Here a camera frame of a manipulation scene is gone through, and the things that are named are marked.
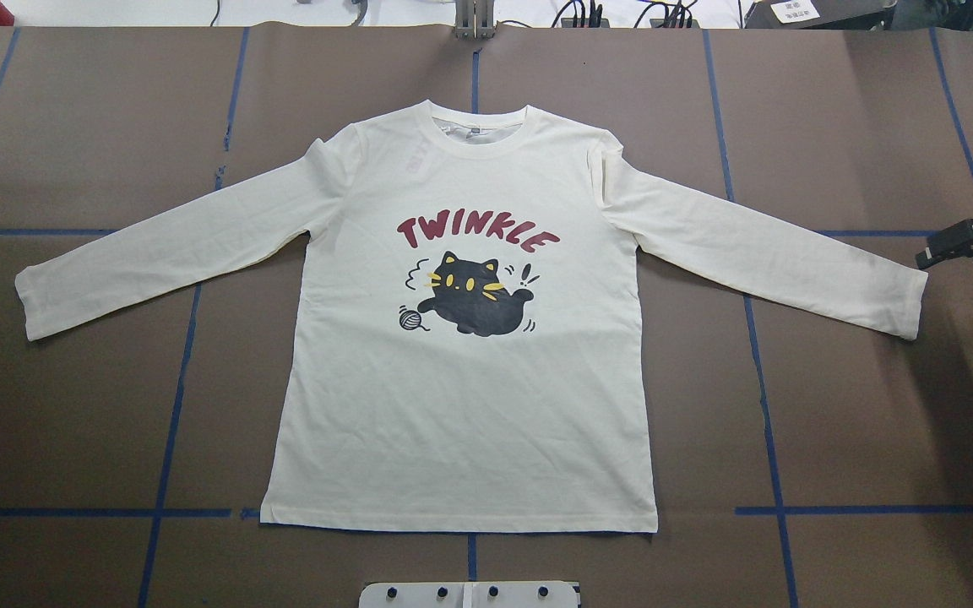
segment cable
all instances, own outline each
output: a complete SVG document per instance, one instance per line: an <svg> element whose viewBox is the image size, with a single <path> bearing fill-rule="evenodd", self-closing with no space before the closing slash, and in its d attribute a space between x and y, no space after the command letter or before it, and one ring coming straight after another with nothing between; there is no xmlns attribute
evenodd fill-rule
<svg viewBox="0 0 973 608"><path fill-rule="evenodd" d="M644 16L652 10L652 7L663 7L663 23L654 26L656 28L666 28L666 30L684 30L684 28L693 27L693 12L690 8L693 4L696 4L698 0L692 0L689 4L682 4L681 0L676 4L671 3L648 3L648 7L644 8L644 11L640 13L637 17L637 23L633 24L634 28L640 27L640 22L644 19Z"/></svg>
<svg viewBox="0 0 973 608"><path fill-rule="evenodd" d="M351 3L359 4L359 16L348 27L356 27L362 24L363 19L367 18L367 0L351 0Z"/></svg>
<svg viewBox="0 0 973 608"><path fill-rule="evenodd" d="M570 4L573 5L573 27L578 27L578 19L580 19L580 17L578 16L578 13L576 13L576 7L578 7L579 4L580 11L584 12L584 0L568 0L568 3L561 5L561 8L557 11L557 15L555 15L555 20L553 20L553 23L551 23L551 27L557 27L557 22L560 22L561 20L561 14L565 12L565 8L568 8L568 5Z"/></svg>
<svg viewBox="0 0 973 608"><path fill-rule="evenodd" d="M640 24L640 20L644 19L644 16L652 10L653 7L663 7L663 23L667 23L667 19L671 16L671 5L667 3L648 3L648 7L644 7L644 11L640 12L640 16L637 17L637 23L633 24L633 29L636 30Z"/></svg>

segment right sleeve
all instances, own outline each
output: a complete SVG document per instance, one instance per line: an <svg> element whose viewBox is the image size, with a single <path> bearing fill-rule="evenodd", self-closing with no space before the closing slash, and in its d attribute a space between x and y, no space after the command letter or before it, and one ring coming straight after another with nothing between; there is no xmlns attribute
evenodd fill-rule
<svg viewBox="0 0 973 608"><path fill-rule="evenodd" d="M289 165L228 186L17 274L30 341L266 259L325 230L362 163L356 126Z"/></svg>
<svg viewBox="0 0 973 608"><path fill-rule="evenodd" d="M927 274L634 169L609 133L590 158L597 203L641 249L738 291L915 339Z"/></svg>

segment long-sleeve t-shirt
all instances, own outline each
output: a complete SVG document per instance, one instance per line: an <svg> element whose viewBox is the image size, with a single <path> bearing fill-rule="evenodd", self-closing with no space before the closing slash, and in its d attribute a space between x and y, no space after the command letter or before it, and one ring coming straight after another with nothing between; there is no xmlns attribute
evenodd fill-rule
<svg viewBox="0 0 973 608"><path fill-rule="evenodd" d="M638 247L904 339L927 279L642 173L602 128L426 100L24 269L28 338L243 269L304 232L264 523L656 531Z"/></svg>

